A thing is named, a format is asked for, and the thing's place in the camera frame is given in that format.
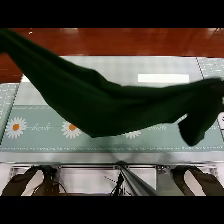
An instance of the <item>metal bar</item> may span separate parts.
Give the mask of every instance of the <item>metal bar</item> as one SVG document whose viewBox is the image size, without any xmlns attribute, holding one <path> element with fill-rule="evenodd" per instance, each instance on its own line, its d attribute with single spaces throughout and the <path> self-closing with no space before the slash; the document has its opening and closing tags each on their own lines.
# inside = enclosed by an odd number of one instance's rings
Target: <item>metal bar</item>
<svg viewBox="0 0 224 224">
<path fill-rule="evenodd" d="M 148 185 L 145 181 L 131 172 L 125 166 L 119 166 L 121 174 L 124 177 L 130 191 L 134 196 L 158 196 L 156 190 Z"/>
</svg>

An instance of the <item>wooden floor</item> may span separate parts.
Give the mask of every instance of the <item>wooden floor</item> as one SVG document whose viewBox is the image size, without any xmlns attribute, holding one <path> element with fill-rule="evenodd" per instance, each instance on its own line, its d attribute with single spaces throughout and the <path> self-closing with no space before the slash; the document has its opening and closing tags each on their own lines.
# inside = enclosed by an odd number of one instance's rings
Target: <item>wooden floor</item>
<svg viewBox="0 0 224 224">
<path fill-rule="evenodd" d="M 159 55 L 224 57 L 222 28 L 14 28 L 58 55 Z M 0 55 L 0 83 L 22 72 Z"/>
</svg>

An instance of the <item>white rectangle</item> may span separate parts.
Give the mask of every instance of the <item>white rectangle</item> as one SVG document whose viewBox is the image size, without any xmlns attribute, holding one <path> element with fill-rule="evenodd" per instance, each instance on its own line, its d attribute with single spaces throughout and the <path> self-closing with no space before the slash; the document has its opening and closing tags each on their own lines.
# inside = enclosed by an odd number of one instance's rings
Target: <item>white rectangle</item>
<svg viewBox="0 0 224 224">
<path fill-rule="evenodd" d="M 149 83 L 189 83 L 187 74 L 138 74 L 138 82 Z"/>
</svg>

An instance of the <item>daisy print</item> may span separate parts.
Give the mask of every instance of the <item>daisy print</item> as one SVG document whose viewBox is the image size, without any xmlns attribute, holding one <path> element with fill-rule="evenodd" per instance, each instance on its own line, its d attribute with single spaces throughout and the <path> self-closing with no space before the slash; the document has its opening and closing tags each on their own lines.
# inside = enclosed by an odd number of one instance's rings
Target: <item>daisy print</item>
<svg viewBox="0 0 224 224">
<path fill-rule="evenodd" d="M 8 122 L 6 126 L 6 135 L 8 138 L 17 138 L 20 135 L 23 134 L 23 131 L 25 131 L 27 128 L 25 119 L 22 117 L 15 117 L 14 119 L 11 119 L 10 122 Z"/>
<path fill-rule="evenodd" d="M 136 138 L 139 135 L 141 135 L 141 132 L 140 131 L 131 131 L 131 132 L 125 133 L 124 135 L 126 136 L 126 138 L 132 139 L 132 138 Z"/>
<path fill-rule="evenodd" d="M 63 135 L 65 135 L 66 138 L 70 138 L 70 139 L 75 138 L 79 136 L 80 134 L 82 134 L 79 128 L 77 128 L 75 125 L 67 121 L 63 122 L 62 131 L 64 132 Z"/>
</svg>

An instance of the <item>daisy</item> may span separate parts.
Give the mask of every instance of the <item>daisy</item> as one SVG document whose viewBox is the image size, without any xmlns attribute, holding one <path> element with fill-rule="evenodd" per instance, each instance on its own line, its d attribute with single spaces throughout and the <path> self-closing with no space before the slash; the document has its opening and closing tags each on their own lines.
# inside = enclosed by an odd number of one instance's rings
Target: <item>daisy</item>
<svg viewBox="0 0 224 224">
<path fill-rule="evenodd" d="M 140 131 L 131 131 L 128 133 L 125 133 L 124 135 L 126 136 L 126 138 L 136 138 L 141 134 Z"/>
<path fill-rule="evenodd" d="M 22 135 L 26 128 L 27 125 L 25 119 L 22 119 L 22 117 L 15 117 L 8 122 L 5 131 L 7 132 L 6 135 L 8 135 L 8 138 L 13 139 L 14 137 L 17 138 Z"/>
<path fill-rule="evenodd" d="M 77 128 L 75 125 L 65 121 L 63 122 L 62 125 L 62 131 L 64 132 L 63 135 L 66 135 L 66 138 L 72 139 L 75 138 L 76 136 L 79 136 L 80 134 L 82 134 L 81 130 L 79 128 Z"/>
</svg>

